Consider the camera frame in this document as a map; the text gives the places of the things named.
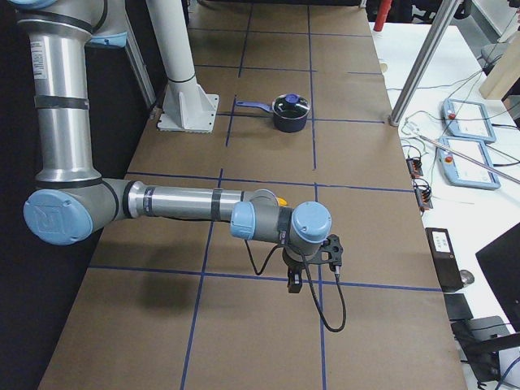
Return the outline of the dark blue saucepan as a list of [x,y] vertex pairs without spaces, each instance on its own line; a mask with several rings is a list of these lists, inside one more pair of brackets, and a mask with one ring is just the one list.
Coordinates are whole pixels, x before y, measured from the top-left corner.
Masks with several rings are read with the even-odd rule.
[[278,96],[272,103],[236,101],[237,106],[257,108],[272,114],[275,127],[286,133],[300,132],[304,129],[310,113],[310,104],[296,93]]

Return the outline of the glass lid with blue knob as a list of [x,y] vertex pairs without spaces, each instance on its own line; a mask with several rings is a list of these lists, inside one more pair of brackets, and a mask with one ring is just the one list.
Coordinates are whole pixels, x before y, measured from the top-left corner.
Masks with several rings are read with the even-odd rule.
[[278,96],[273,101],[272,110],[281,117],[298,119],[308,115],[310,104],[305,98],[296,93],[286,93]]

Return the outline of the lower orange connector board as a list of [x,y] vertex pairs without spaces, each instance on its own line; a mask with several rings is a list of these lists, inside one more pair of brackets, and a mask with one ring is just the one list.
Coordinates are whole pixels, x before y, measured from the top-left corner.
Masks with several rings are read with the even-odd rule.
[[420,211],[432,210],[431,186],[429,184],[414,184],[414,194]]

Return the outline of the orange connector board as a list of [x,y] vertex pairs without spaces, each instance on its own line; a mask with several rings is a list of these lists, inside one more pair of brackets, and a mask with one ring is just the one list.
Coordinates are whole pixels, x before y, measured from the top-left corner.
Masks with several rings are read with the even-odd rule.
[[431,186],[429,184],[414,184],[414,194],[420,211],[432,210]]
[[423,176],[423,169],[422,169],[422,159],[420,156],[417,157],[408,157],[406,159],[406,164],[410,173],[410,176],[412,178],[419,178]]

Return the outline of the upper orange connector board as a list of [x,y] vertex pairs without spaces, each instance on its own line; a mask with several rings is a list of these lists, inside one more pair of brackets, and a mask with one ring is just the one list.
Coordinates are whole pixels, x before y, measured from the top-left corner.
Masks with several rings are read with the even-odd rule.
[[419,178],[423,176],[423,169],[422,169],[422,159],[420,156],[417,157],[408,157],[406,159],[406,164],[410,173],[410,176],[412,178]]

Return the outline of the black power box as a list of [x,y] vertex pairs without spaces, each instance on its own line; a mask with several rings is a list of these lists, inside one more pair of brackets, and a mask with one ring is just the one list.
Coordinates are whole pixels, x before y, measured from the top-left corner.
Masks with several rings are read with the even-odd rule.
[[438,227],[426,227],[425,232],[440,287],[445,293],[455,293],[463,283],[449,232]]

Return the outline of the thin metal rod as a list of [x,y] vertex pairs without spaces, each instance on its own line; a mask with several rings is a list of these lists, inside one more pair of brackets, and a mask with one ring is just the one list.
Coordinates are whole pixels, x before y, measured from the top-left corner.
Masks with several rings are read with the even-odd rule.
[[452,155],[457,155],[460,158],[464,158],[466,161],[469,161],[469,162],[475,164],[476,166],[482,167],[483,169],[491,172],[492,174],[495,174],[497,176],[503,177],[503,178],[505,178],[507,180],[510,180],[510,181],[514,182],[515,184],[519,185],[519,179],[516,179],[516,178],[512,177],[511,175],[507,175],[504,172],[498,171],[494,167],[488,166],[488,165],[484,164],[483,162],[480,162],[477,159],[474,159],[474,158],[472,158],[472,157],[470,157],[470,156],[468,156],[466,154],[463,154],[462,152],[456,151],[455,149],[451,149],[450,147],[444,145],[443,143],[440,143],[438,141],[434,141],[431,138],[428,138],[428,137],[420,135],[420,134],[417,135],[416,138],[419,138],[419,139],[421,139],[423,141],[427,141],[427,142],[433,144],[437,148],[445,150],[445,151],[451,153]]

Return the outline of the black stand base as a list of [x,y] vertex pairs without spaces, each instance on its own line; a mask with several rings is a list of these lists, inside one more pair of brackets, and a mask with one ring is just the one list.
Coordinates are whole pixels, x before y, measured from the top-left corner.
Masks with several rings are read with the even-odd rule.
[[518,387],[510,365],[519,357],[519,333],[509,331],[499,316],[474,318],[461,293],[445,294],[444,303],[455,340],[477,381],[495,380]]

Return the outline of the lower teach pendant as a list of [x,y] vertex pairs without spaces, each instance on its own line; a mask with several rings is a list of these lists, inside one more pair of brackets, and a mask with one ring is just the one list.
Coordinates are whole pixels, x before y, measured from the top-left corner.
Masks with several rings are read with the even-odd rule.
[[[481,140],[442,136],[438,142],[487,167],[492,165],[487,146]],[[486,190],[496,190],[501,186],[498,175],[446,149],[438,148],[437,158],[442,166],[445,179],[453,186]]]

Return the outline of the teach pendant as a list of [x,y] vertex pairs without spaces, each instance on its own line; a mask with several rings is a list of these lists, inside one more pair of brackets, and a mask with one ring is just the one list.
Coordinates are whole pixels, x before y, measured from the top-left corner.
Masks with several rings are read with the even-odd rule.
[[[487,146],[481,140],[442,136],[438,142],[487,167],[492,165]],[[442,166],[445,179],[453,186],[486,190],[496,190],[501,186],[498,175],[446,149],[438,148],[437,158]]]
[[442,103],[441,113],[452,136],[487,144],[496,141],[495,131],[483,103],[447,98]]

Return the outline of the black monitor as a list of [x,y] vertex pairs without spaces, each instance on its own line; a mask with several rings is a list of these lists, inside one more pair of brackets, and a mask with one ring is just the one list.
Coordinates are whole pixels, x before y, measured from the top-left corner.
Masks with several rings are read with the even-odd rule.
[[519,230],[510,229],[476,253],[500,307],[519,331]]

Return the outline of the upper teach pendant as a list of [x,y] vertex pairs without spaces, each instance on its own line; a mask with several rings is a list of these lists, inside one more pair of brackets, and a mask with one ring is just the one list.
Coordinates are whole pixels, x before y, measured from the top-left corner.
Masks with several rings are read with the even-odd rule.
[[495,131],[483,103],[447,98],[442,103],[441,113],[452,136],[487,144],[496,141]]

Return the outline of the red cylinder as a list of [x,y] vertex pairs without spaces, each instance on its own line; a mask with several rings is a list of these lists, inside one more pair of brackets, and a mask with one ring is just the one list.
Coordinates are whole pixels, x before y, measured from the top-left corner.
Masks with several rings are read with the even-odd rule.
[[373,30],[375,32],[379,33],[383,30],[384,24],[387,20],[391,7],[392,7],[392,0],[381,0],[380,1],[377,16],[375,19],[375,24],[373,27]]

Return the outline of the wooden board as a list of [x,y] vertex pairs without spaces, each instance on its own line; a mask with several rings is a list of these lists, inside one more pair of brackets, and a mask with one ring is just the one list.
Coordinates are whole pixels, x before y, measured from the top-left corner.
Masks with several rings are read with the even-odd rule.
[[519,31],[479,88],[485,99],[501,100],[519,78]]

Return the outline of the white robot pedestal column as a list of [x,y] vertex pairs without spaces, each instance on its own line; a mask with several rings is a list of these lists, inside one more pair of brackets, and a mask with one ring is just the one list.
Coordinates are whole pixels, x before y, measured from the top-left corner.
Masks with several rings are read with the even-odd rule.
[[211,133],[219,96],[206,93],[197,82],[182,2],[151,0],[146,4],[167,75],[158,129]]

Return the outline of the aluminium rail left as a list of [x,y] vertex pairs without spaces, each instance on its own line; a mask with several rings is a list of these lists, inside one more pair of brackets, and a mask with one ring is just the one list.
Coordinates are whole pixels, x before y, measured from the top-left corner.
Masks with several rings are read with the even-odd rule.
[[156,103],[156,93],[154,92],[154,87],[147,71],[145,61],[141,55],[137,39],[132,31],[128,31],[125,52],[130,62],[133,74],[136,77],[144,102],[148,109],[152,109]]

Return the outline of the aluminium frame post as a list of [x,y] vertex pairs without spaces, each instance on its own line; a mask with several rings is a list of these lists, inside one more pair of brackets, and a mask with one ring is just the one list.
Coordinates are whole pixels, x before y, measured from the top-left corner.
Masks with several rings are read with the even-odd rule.
[[404,87],[388,117],[388,122],[393,127],[397,127],[407,110],[408,105],[416,92],[423,75],[432,60],[444,33],[451,23],[452,18],[459,6],[460,1],[444,0],[429,28],[427,36],[422,44],[417,58],[405,81]]

